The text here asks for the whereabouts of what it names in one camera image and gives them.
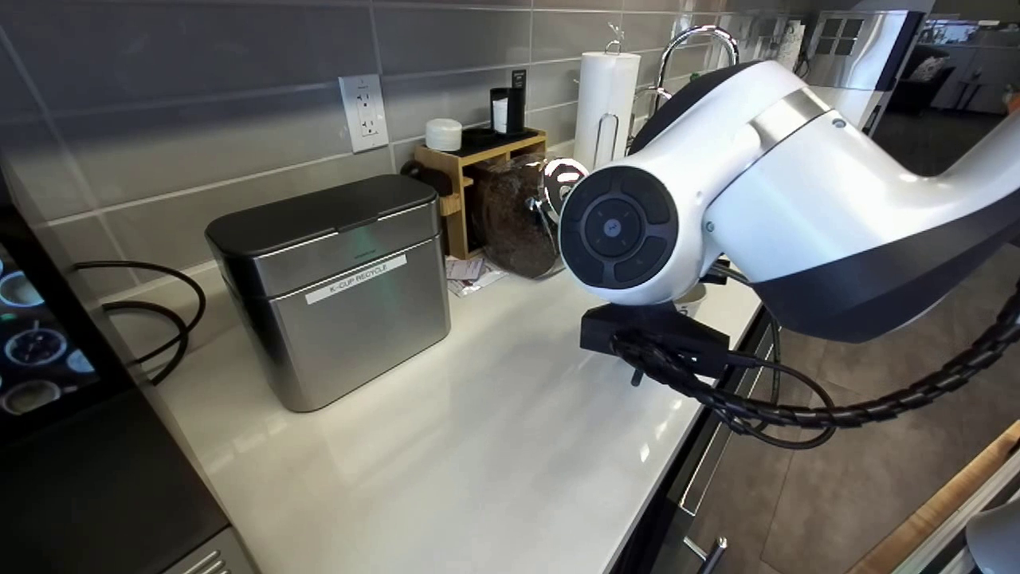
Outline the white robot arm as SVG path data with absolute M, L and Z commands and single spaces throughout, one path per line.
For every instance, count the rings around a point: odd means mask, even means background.
M 686 83 L 563 202 L 562 256 L 599 299 L 671 303 L 730 257 L 800 334 L 866 341 L 1020 231 L 1020 122 L 914 175 L 774 61 Z

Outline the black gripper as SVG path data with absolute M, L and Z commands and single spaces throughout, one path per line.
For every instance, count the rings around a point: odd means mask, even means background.
M 636 359 L 645 374 L 679 366 L 681 374 L 722 374 L 730 337 L 671 303 L 594 306 L 580 316 L 580 347 Z

